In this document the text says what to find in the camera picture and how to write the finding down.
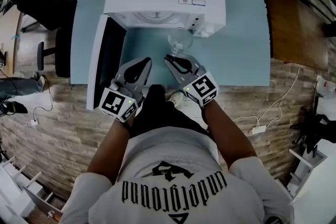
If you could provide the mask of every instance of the person's left arm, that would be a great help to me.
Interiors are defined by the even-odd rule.
[[[128,120],[132,126],[134,115]],[[76,178],[60,223],[87,223],[89,209],[116,182],[130,133],[115,120],[91,160],[87,173]]]

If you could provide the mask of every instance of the light blue table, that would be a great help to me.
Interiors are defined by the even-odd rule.
[[[79,31],[80,28],[83,31],[87,27],[83,25],[83,21],[76,21],[76,17],[79,16],[77,11],[79,14],[85,13],[86,18],[91,18],[89,24],[93,28],[93,21],[98,15],[92,13],[103,8],[102,2],[102,0],[78,1],[80,7],[83,4],[85,7],[77,7],[75,24],[79,23],[80,26],[77,26],[76,32],[72,35],[71,83],[73,84],[88,83],[88,67],[84,65],[89,65],[91,40],[94,38],[92,33]],[[95,11],[87,6],[90,3],[96,5]],[[270,41],[264,0],[226,0],[226,11],[226,26],[209,38],[194,38],[192,47],[186,53],[193,55],[203,64],[219,85],[268,86]],[[137,57],[151,57],[153,67],[148,85],[153,83],[175,85],[175,80],[163,60],[164,56],[171,52],[167,42],[168,32],[168,29],[142,28],[129,30],[126,35],[121,62]],[[86,44],[85,46],[76,41],[79,35],[82,35],[80,40]]]

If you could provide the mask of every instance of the white cable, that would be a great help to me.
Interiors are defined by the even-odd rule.
[[[25,134],[26,132],[26,127],[31,130],[32,127],[30,125],[30,122],[25,120],[25,125],[23,126],[23,132],[21,132],[20,126],[17,124],[15,126],[15,145],[14,145],[14,152],[13,152],[13,156],[15,157],[15,152],[16,152],[16,141],[17,141],[17,130],[19,130],[20,134]]]
[[[287,90],[287,92],[282,96],[282,97],[280,97],[277,101],[275,101],[262,115],[261,115],[261,117],[260,118],[257,118],[256,116],[254,116],[254,115],[252,115],[252,116],[250,116],[250,117],[243,117],[243,116],[240,116],[240,117],[238,117],[238,118],[236,118],[236,119],[234,119],[233,121],[235,121],[235,120],[238,120],[238,119],[240,119],[240,118],[244,118],[244,119],[249,119],[249,118],[256,118],[257,119],[257,127],[259,127],[260,126],[260,119],[270,110],[270,108],[274,105],[274,104],[276,104],[277,102],[279,102],[280,101],[280,103],[279,103],[279,109],[280,109],[280,113],[281,113],[281,115],[280,115],[280,118],[279,119],[273,119],[273,120],[271,120],[270,121],[270,123],[268,123],[267,124],[267,126],[266,126],[266,128],[268,128],[268,126],[273,122],[273,121],[280,121],[281,119],[282,119],[282,109],[281,109],[281,103],[282,103],[282,101],[284,100],[284,98],[286,97],[286,95],[289,93],[289,91],[293,88],[293,86],[294,86],[294,84],[295,84],[295,82],[298,80],[298,76],[299,76],[299,72],[300,72],[300,69],[301,69],[301,67],[302,67],[302,65],[300,65],[299,66],[299,70],[298,70],[298,72],[297,72],[297,74],[296,74],[296,76],[295,76],[295,79],[294,79],[294,81],[293,81],[293,83],[292,83],[292,86]]]

